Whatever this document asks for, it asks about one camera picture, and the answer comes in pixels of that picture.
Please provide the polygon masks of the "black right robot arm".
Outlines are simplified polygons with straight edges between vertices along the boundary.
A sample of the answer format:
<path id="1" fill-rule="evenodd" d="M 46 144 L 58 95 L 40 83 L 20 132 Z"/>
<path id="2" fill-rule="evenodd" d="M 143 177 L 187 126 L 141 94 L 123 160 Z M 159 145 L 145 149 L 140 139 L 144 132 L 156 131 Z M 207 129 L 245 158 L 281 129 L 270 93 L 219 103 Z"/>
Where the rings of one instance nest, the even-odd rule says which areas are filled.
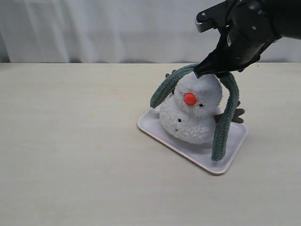
<path id="1" fill-rule="evenodd" d="M 199 12 L 199 33 L 217 29 L 215 49 L 193 71 L 197 78 L 245 70 L 281 38 L 301 38 L 299 0 L 225 0 Z"/>

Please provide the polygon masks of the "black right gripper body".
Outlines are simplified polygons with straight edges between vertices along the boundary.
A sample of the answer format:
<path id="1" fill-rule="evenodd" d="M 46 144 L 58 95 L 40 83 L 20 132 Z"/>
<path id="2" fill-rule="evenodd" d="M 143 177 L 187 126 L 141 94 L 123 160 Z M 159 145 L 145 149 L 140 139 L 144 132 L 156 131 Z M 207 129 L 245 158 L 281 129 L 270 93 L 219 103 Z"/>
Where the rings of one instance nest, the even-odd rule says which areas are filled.
<path id="1" fill-rule="evenodd" d="M 263 51 L 281 36 L 272 25 L 271 14 L 262 9 L 233 9 L 214 51 L 229 66 L 242 71 L 257 62 Z"/>

